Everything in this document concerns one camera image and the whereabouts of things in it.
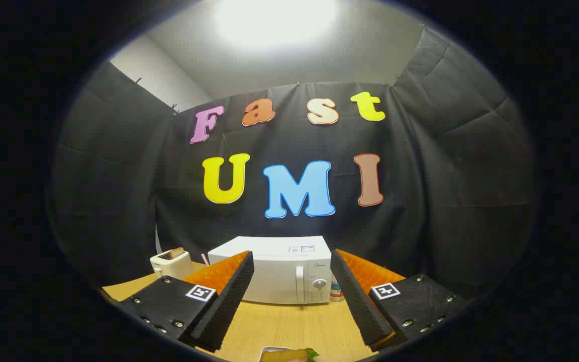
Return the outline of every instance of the white microwave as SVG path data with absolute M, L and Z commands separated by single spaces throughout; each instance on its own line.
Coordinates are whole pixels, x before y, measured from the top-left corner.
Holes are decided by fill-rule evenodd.
M 328 303 L 330 250 L 322 236 L 238 236 L 209 252 L 214 264 L 250 250 L 254 273 L 243 300 L 275 304 Z

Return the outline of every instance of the wooden table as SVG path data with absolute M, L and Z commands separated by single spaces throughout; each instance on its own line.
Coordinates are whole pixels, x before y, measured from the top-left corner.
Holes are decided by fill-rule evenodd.
M 195 270 L 204 267 L 194 262 Z M 121 301 L 155 280 L 153 273 L 103 289 Z M 320 354 L 316 362 L 354 361 L 376 353 L 363 344 L 346 301 L 319 305 L 241 302 L 222 348 L 215 353 L 199 349 L 232 362 L 257 362 L 265 346 L 309 347 Z

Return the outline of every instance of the letter m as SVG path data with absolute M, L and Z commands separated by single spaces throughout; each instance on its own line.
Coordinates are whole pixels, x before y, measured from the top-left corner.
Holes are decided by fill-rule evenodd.
M 309 197 L 305 215 L 328 216 L 336 209 L 329 201 L 328 171 L 331 164 L 327 161 L 308 163 L 303 171 L 301 181 L 297 184 L 290 171 L 284 165 L 272 165 L 262 170 L 269 180 L 269 209 L 267 218 L 283 218 L 287 211 L 283 209 L 281 198 L 285 200 L 292 215 L 298 216 L 305 199 Z

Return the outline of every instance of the bottle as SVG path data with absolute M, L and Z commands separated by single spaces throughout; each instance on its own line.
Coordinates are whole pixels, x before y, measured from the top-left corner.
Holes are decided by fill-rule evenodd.
M 341 291 L 341 287 L 339 286 L 336 278 L 332 274 L 332 289 L 330 290 L 330 300 L 332 302 L 341 302 L 344 300 L 345 297 L 343 296 L 343 292 Z

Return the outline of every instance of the ceiling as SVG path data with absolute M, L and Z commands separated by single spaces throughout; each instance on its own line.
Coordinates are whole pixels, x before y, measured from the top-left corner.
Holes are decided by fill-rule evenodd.
M 418 19 L 392 5 L 337 0 L 334 19 L 321 34 L 303 42 L 251 48 L 218 31 L 221 1 L 186 7 L 149 32 L 213 99 L 296 82 L 392 83 L 414 55 L 422 32 Z M 310 7 L 304 14 L 303 21 L 319 20 Z M 260 30 L 271 39 L 282 31 L 274 26 L 274 15 L 253 12 L 243 21 L 260 21 Z

